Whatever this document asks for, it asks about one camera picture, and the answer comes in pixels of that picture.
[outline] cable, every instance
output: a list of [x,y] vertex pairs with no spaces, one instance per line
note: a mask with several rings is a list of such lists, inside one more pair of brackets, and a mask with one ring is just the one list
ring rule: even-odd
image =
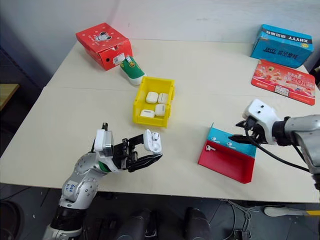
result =
[[233,227],[232,227],[232,231],[230,233],[229,236],[227,236],[226,238],[222,239],[222,240],[227,240],[229,239],[233,234],[234,234],[234,231],[236,229],[236,211],[235,211],[235,207],[237,209],[239,209],[240,211],[242,211],[244,213],[244,223],[243,223],[243,227],[242,227],[242,230],[243,231],[248,231],[249,229],[249,225],[250,225],[250,220],[252,218],[252,214],[251,212],[253,213],[259,213],[258,210],[254,209],[254,208],[251,208],[251,207],[244,207],[244,206],[240,206],[239,204],[233,202],[233,201],[230,201],[228,199],[219,199],[220,201],[223,201],[223,202],[226,202],[227,204],[230,204],[231,207],[232,207],[232,211],[233,211],[233,218],[234,218],[234,221],[233,221]]
[[297,168],[297,169],[300,169],[300,170],[303,170],[303,171],[306,171],[306,172],[310,172],[307,168],[303,167],[303,166],[299,166],[299,165],[296,165],[294,163],[291,163],[289,161],[286,161],[286,160],[283,160],[282,158],[274,155],[273,153],[269,152],[267,149],[263,148],[262,146],[260,146],[258,143],[256,143],[255,140],[253,140],[253,138],[251,136],[249,136],[249,133],[248,133],[248,129],[245,129],[245,135],[246,137],[250,140],[250,142],[252,143],[252,145],[256,146],[258,149],[260,149],[261,151],[263,151],[264,153],[268,154],[269,156],[273,157],[274,159],[278,160],[279,162],[283,163],[283,164],[286,164],[286,165],[289,165],[291,167],[294,167],[294,168]]
[[51,190],[51,188],[48,188],[48,189],[47,189],[47,191],[46,191],[46,193],[45,193],[45,195],[44,195],[44,198],[43,198],[43,200],[42,200],[42,202],[41,202],[41,204],[40,204],[40,208],[41,208],[42,205],[44,204],[44,202],[45,202],[45,200],[46,200],[46,198],[47,198],[48,193],[49,193],[50,190]]
[[14,235],[13,235],[8,229],[2,227],[1,230],[4,231],[4,232],[6,232],[7,234],[9,234],[8,239],[10,239],[10,240],[15,240],[15,239],[16,239],[16,238],[14,237]]
[[88,231],[87,231],[87,227],[85,226],[85,221],[82,222],[82,235],[83,235],[83,239],[84,240],[88,240]]
[[32,186],[28,186],[28,187],[26,187],[26,188],[24,188],[24,189],[22,189],[22,190],[20,190],[20,191],[18,191],[18,192],[16,192],[16,193],[10,195],[10,196],[7,196],[7,197],[5,197],[5,198],[2,198],[2,199],[0,199],[0,201],[8,200],[8,199],[14,197],[15,195],[18,195],[19,193],[22,193],[23,191],[29,189],[29,188],[32,188]]
[[95,142],[96,142],[96,139],[93,140],[91,151],[89,153],[94,153],[95,152]]
[[302,160],[304,162],[306,162],[304,155],[302,154],[302,152],[299,150],[299,148],[297,147],[297,145],[292,144],[292,146],[294,147],[294,149],[296,150],[296,152],[299,154],[299,156],[302,158]]
[[235,231],[235,229],[236,229],[236,210],[235,210],[235,207],[234,207],[233,205],[231,205],[231,208],[232,208],[232,211],[233,211],[233,227],[232,227],[232,231],[231,231],[231,233],[230,233],[229,236],[225,237],[225,238],[222,239],[222,240],[227,240],[227,239],[229,239],[229,238],[232,236],[232,234],[234,234],[234,231]]

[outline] barcode label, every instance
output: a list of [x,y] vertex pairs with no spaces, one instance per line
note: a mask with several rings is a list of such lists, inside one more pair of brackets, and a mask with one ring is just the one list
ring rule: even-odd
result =
[[128,63],[132,62],[132,60],[131,60],[131,57],[130,57],[130,56],[126,56],[125,58],[126,58],[126,60],[128,61]]
[[279,85],[275,87],[274,92],[277,94],[281,94],[283,96],[286,96],[286,97],[289,96],[289,89],[282,87],[282,86],[279,86]]
[[113,64],[118,65],[125,59],[126,59],[125,54],[121,53],[113,59]]

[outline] black cable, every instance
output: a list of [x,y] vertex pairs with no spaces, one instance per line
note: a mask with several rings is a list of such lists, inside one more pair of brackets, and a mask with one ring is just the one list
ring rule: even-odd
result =
[[88,240],[89,239],[88,238],[88,231],[87,231],[87,227],[85,226],[85,221],[83,221],[83,223],[82,223],[82,229],[83,229],[83,231],[82,231],[83,239]]
[[228,240],[229,238],[231,238],[231,236],[234,234],[234,231],[236,229],[236,210],[235,210],[235,207],[231,204],[231,208],[232,208],[232,211],[233,211],[233,227],[232,227],[232,231],[230,233],[229,236],[225,237],[224,239],[222,240]]
[[302,154],[302,152],[299,150],[299,148],[297,147],[297,145],[292,144],[292,146],[294,147],[294,149],[296,150],[296,152],[299,154],[299,156],[302,158],[302,160],[304,162],[306,162],[304,155]]
[[96,139],[93,140],[91,151],[89,153],[94,153],[95,152],[95,142],[96,142]]
[[42,202],[41,202],[41,204],[40,204],[40,208],[41,208],[42,205],[44,204],[44,202],[45,202],[45,200],[46,200],[46,198],[47,198],[47,196],[48,196],[48,193],[49,193],[50,189],[51,189],[51,188],[48,188],[48,189],[47,189],[47,191],[46,191],[46,193],[45,193],[45,195],[44,195],[44,198],[43,198],[43,200],[42,200]]
[[8,239],[10,239],[10,240],[15,240],[16,238],[14,237],[14,235],[8,230],[8,229],[6,229],[6,228],[1,228],[1,231],[4,231],[4,232],[6,232],[7,234],[9,234],[9,238]]
[[249,133],[248,133],[248,130],[245,129],[245,135],[246,137],[250,140],[250,142],[252,143],[252,145],[256,146],[258,149],[260,149],[261,151],[263,151],[264,153],[268,154],[270,157],[273,157],[274,159],[278,160],[279,162],[283,163],[283,164],[286,164],[286,165],[289,165],[291,167],[294,167],[294,168],[297,168],[297,169],[300,169],[300,170],[303,170],[303,171],[306,171],[306,172],[310,172],[307,168],[303,167],[303,166],[299,166],[299,165],[296,165],[294,163],[291,163],[291,162],[288,162],[286,160],[283,160],[282,158],[274,155],[273,153],[269,152],[267,149],[263,148],[262,146],[260,146],[258,143],[256,143],[255,140],[253,140],[253,138],[251,136],[249,136]]
[[25,190],[27,190],[27,189],[30,189],[30,188],[32,188],[32,186],[28,186],[28,187],[26,187],[26,188],[24,188],[24,189],[22,189],[22,190],[20,190],[20,191],[18,191],[18,192],[16,192],[16,193],[10,195],[10,196],[7,196],[7,197],[5,197],[5,198],[2,198],[2,199],[0,199],[0,201],[8,200],[8,199],[14,197],[15,195],[17,195],[17,194],[19,194],[19,193],[22,193],[23,191],[25,191]]

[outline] cartoon character print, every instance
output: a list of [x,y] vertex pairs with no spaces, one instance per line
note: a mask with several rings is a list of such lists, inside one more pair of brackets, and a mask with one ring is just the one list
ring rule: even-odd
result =
[[98,36],[94,37],[96,41],[106,41],[106,40],[110,40],[112,38],[112,36],[110,36],[107,32],[102,31],[100,32],[100,34]]
[[254,74],[257,77],[264,78],[269,83],[280,83],[283,80],[280,70],[273,66],[259,66]]
[[136,66],[136,64],[133,61],[129,62],[129,67],[130,68],[134,68],[135,66]]

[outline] red and blue box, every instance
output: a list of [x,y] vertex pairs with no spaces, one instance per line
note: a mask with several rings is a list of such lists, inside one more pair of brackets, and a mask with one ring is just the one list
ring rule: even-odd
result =
[[[232,134],[213,127],[210,128],[198,164],[217,173],[247,184],[252,181],[256,147],[232,141]],[[206,150],[206,146],[215,150]]]

